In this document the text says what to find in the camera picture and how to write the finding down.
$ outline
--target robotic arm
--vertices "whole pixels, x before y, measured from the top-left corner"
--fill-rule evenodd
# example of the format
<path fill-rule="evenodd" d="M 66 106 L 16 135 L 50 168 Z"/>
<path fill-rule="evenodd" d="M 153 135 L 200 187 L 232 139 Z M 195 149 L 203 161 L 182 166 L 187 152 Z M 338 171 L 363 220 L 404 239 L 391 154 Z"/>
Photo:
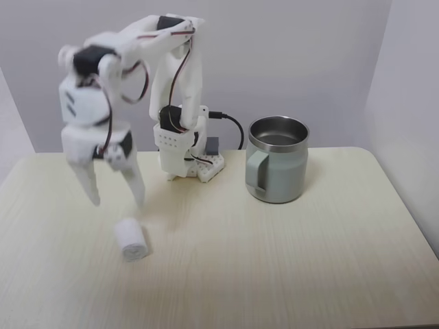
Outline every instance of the robotic arm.
<path fill-rule="evenodd" d="M 224 159 L 205 156 L 209 109 L 200 106 L 202 63 L 197 37 L 204 20 L 176 15 L 148 16 L 119 33 L 104 32 L 83 48 L 63 47 L 58 61 L 67 70 L 61 83 L 62 146 L 67 161 L 91 201 L 100 203 L 93 161 L 105 160 L 126 179 L 139 205 L 145 187 L 137 163 L 130 125 L 113 120 L 121 102 L 136 103 L 150 84 L 150 64 L 157 70 L 152 84 L 150 116 L 157 122 L 154 139 L 162 169 L 169 178 L 198 176 L 209 181 Z M 122 94 L 122 81 L 138 68 L 145 84 L 138 99 Z M 180 107 L 171 104 L 176 87 Z"/>

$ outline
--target black connector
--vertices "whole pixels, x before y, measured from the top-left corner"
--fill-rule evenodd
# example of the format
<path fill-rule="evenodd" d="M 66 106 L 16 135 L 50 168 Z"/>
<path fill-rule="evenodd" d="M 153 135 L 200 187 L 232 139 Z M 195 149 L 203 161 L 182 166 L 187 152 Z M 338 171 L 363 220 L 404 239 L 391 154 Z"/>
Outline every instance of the black connector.
<path fill-rule="evenodd" d="M 223 113 L 222 112 L 210 111 L 209 112 L 209 118 L 210 119 L 222 119 L 223 118 Z"/>

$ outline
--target white cylinder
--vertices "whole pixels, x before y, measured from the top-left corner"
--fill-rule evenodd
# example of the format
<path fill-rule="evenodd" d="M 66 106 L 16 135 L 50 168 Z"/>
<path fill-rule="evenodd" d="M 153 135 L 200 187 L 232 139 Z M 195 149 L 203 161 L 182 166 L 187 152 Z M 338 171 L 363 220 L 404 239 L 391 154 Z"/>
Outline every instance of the white cylinder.
<path fill-rule="evenodd" d="M 148 247 L 142 233 L 142 227 L 134 218 L 126 218 L 115 225 L 117 244 L 121 248 L 123 257 L 127 262 L 146 257 Z"/>

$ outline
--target mug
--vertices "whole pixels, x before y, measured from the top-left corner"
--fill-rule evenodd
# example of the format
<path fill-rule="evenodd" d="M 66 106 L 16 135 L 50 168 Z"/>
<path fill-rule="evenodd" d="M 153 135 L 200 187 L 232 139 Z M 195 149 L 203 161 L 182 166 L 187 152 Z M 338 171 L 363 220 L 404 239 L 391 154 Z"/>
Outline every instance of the mug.
<path fill-rule="evenodd" d="M 273 116 L 253 122 L 248 129 L 248 192 L 271 204 L 297 199 L 305 185 L 308 137 L 308 127 L 289 117 Z"/>

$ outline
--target white wall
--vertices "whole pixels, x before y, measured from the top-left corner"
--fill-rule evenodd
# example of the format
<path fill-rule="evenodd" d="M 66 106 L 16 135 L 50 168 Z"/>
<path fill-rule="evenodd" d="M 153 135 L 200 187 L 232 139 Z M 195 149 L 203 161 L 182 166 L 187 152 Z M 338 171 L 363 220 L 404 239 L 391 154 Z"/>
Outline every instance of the white wall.
<path fill-rule="evenodd" d="M 370 148 L 439 253 L 439 1 L 393 1 L 366 105 Z"/>
<path fill-rule="evenodd" d="M 0 65 L 35 150 L 60 151 L 61 46 L 148 14 L 200 16 L 208 22 L 206 105 L 244 128 L 257 117 L 290 115 L 309 125 L 311 146 L 353 145 L 364 136 L 360 116 L 389 7 L 390 0 L 2 0 Z M 139 148 L 155 149 L 147 99 L 121 115 Z M 239 142 L 229 122 L 214 122 L 209 134 L 225 148 Z"/>
<path fill-rule="evenodd" d="M 0 69 L 0 186 L 18 160 L 35 153 Z"/>

